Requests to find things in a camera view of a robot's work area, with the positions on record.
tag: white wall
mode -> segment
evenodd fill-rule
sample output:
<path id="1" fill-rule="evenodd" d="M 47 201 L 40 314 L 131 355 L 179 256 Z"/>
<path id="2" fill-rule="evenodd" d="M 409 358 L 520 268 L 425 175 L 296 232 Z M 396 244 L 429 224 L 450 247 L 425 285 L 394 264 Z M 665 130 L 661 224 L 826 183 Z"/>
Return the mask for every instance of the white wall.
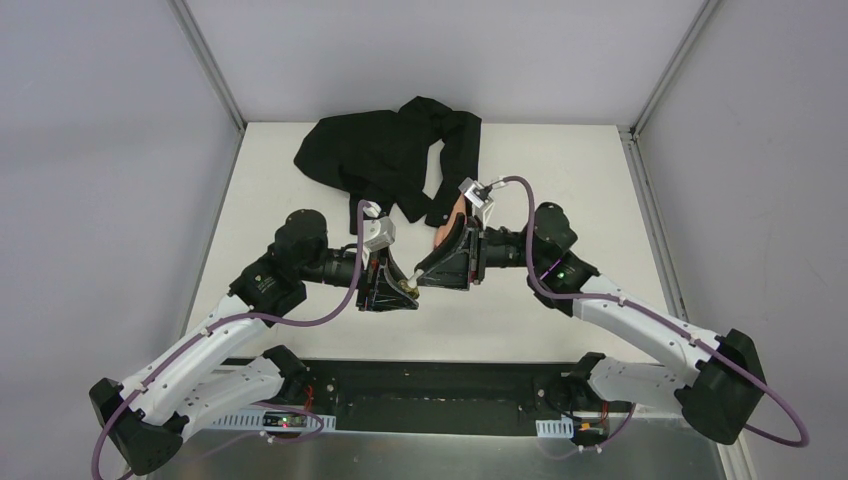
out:
<path id="1" fill-rule="evenodd" d="M 164 1 L 3 2 L 0 59 L 0 478 L 87 478 L 88 389 L 173 340 L 237 136 Z"/>
<path id="2" fill-rule="evenodd" d="M 397 108 L 630 124 L 702 0 L 190 0 L 251 121 Z"/>
<path id="3" fill-rule="evenodd" d="M 739 328 L 812 445 L 760 478 L 845 478 L 848 3 L 725 2 L 642 135 L 685 301 Z M 753 423 L 790 435 L 768 400 Z"/>

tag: metal plate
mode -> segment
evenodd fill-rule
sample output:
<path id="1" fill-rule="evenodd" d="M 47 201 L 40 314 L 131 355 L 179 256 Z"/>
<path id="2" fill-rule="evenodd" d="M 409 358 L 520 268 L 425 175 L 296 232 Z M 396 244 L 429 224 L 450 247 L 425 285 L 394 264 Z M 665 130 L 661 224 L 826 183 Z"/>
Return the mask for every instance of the metal plate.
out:
<path id="1" fill-rule="evenodd" d="M 197 461 L 241 432 L 198 433 L 155 480 L 506 480 L 724 479 L 715 445 L 677 419 L 634 419 L 598 455 L 546 458 L 567 440 L 461 435 L 333 433 L 303 444 L 268 445 L 258 436 Z"/>

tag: white floor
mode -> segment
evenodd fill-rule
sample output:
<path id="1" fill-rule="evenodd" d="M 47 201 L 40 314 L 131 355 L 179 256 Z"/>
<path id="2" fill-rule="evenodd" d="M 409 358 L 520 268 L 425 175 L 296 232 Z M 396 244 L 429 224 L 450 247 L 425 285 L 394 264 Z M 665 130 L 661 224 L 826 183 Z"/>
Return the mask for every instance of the white floor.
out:
<path id="1" fill-rule="evenodd" d="M 347 233 L 347 194 L 306 178 L 292 160 L 313 124 L 251 123 L 215 233 L 192 311 L 196 324 L 241 270 L 273 241 L 295 209 L 327 218 L 330 245 L 354 240 Z M 440 182 L 438 154 L 430 150 L 427 187 Z M 523 175 L 536 201 L 559 203 L 580 236 L 574 251 L 634 295 L 664 310 L 662 289 L 630 172 L 614 126 L 483 125 L 481 180 Z M 519 186 L 495 191 L 493 226 L 520 230 L 527 200 Z M 410 225 L 392 212 L 397 240 L 392 254 L 404 272 L 432 248 L 435 230 L 423 219 Z M 422 289 L 418 311 L 363 313 L 353 302 L 327 325 L 275 327 L 238 355 L 257 355 L 285 344 L 302 358 L 483 362 L 576 361 L 587 351 L 627 361 L 649 357 L 593 325 L 543 307 L 525 283 L 523 269 L 488 270 L 470 292 Z M 289 318 L 309 320 L 329 312 L 344 289 L 307 284 L 309 298 Z"/>

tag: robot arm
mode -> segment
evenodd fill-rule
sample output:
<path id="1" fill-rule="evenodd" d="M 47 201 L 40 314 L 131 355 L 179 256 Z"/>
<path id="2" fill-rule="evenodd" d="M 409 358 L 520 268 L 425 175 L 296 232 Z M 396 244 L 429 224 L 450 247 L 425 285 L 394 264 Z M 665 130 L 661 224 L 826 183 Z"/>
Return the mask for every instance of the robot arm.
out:
<path id="1" fill-rule="evenodd" d="M 369 213 L 376 216 L 379 211 Z M 239 371 L 200 382 L 238 348 L 273 326 L 257 317 L 282 317 L 303 302 L 304 281 L 351 286 L 358 265 L 362 265 L 355 285 L 360 310 L 418 307 L 417 291 L 399 286 L 406 277 L 394 265 L 388 249 L 394 242 L 391 220 L 367 220 L 363 232 L 363 260 L 367 261 L 359 263 L 355 253 L 327 248 L 326 221 L 320 213 L 293 213 L 277 230 L 267 252 L 241 272 L 230 291 L 194 329 L 120 383 L 104 378 L 91 388 L 89 397 L 101 426 L 120 405 L 129 402 L 109 437 L 133 473 L 156 470 L 185 440 L 227 412 L 271 399 L 296 404 L 303 395 L 306 367 L 284 346 L 264 352 Z M 239 314 L 245 317 L 221 323 Z M 143 383 L 176 352 L 182 353 Z"/>
<path id="2" fill-rule="evenodd" d="M 468 180 L 460 189 L 469 199 L 474 215 L 464 222 L 458 221 L 442 246 L 416 266 L 418 285 L 468 290 L 485 278 L 487 267 L 527 264 L 526 227 L 521 232 L 487 228 L 494 207 L 489 195 L 491 188 Z M 614 333 L 659 362 L 659 365 L 633 364 L 589 353 L 563 382 L 576 384 L 578 389 L 588 390 L 601 400 L 622 400 L 682 414 L 706 437 L 725 444 L 735 442 L 763 392 L 684 340 L 679 332 L 640 310 L 627 308 L 623 299 L 645 304 L 571 252 L 577 234 L 559 205 L 539 205 L 534 224 L 533 264 L 539 277 L 538 282 L 528 278 L 528 286 L 536 298 L 549 308 Z M 551 299 L 534 283 L 550 293 L 576 298 Z M 651 312 L 764 380 L 756 349 L 746 335 L 732 330 L 721 337 L 656 310 Z"/>

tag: black shirt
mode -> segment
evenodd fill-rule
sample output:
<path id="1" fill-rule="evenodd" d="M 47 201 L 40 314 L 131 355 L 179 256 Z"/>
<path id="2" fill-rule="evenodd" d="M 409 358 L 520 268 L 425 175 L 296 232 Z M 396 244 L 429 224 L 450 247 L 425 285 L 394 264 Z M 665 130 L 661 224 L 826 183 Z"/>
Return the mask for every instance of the black shirt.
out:
<path id="1" fill-rule="evenodd" d="M 375 201 L 388 213 L 397 203 L 410 222 L 447 223 L 459 184 L 477 179 L 479 117 L 416 97 L 400 108 L 324 118 L 303 140 L 294 163 L 307 177 L 350 193 L 350 232 L 356 233 L 356 204 Z M 435 198 L 422 189 L 427 151 L 442 140 L 442 184 Z"/>

